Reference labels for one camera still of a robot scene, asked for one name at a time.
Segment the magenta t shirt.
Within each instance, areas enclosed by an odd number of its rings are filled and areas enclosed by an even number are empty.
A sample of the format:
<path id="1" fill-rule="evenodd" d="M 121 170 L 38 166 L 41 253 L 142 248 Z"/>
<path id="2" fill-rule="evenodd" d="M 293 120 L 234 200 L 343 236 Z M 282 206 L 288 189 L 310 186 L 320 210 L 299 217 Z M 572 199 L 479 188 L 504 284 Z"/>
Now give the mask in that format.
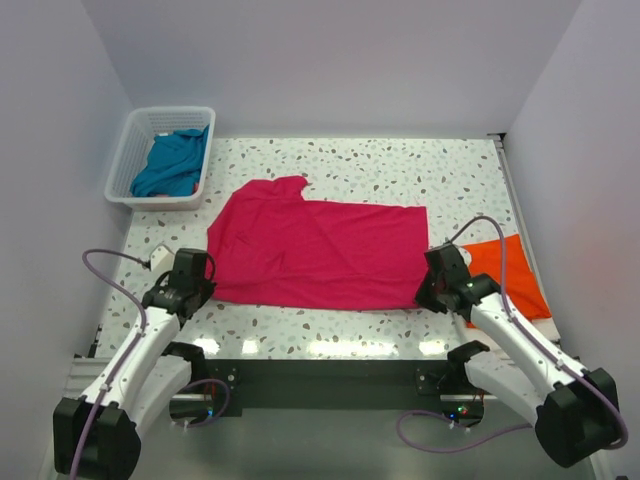
<path id="1" fill-rule="evenodd" d="M 414 307 L 427 272 L 427 210 L 307 200 L 302 176 L 251 180 L 207 231 L 214 298 L 326 310 Z"/>

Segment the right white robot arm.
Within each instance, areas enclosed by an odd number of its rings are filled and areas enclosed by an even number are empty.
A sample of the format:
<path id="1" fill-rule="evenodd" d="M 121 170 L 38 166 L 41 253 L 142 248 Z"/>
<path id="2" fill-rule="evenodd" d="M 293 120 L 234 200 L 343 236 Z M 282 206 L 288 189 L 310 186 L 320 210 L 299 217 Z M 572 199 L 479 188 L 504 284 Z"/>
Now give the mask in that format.
<path id="1" fill-rule="evenodd" d="M 489 275 L 472 275 L 447 243 L 426 252 L 419 306 L 472 323 L 499 347 L 469 341 L 447 355 L 445 379 L 459 393 L 473 387 L 497 397 L 534 429 L 545 453 L 568 468 L 593 453 L 624 445 L 614 379 L 589 370 L 548 340 Z"/>

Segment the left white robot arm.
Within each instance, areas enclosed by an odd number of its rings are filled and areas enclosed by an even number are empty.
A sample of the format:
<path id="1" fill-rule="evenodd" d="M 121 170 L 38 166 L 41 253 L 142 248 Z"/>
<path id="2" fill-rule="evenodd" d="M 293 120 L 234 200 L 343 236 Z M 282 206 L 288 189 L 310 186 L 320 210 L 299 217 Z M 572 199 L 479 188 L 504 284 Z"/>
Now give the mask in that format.
<path id="1" fill-rule="evenodd" d="M 201 347 L 176 341 L 214 293 L 215 262 L 181 248 L 156 282 L 132 301 L 137 318 L 124 343 L 75 398 L 53 413 L 53 464 L 70 479 L 128 479 L 149 426 L 181 391 L 231 390 L 213 378 Z"/>

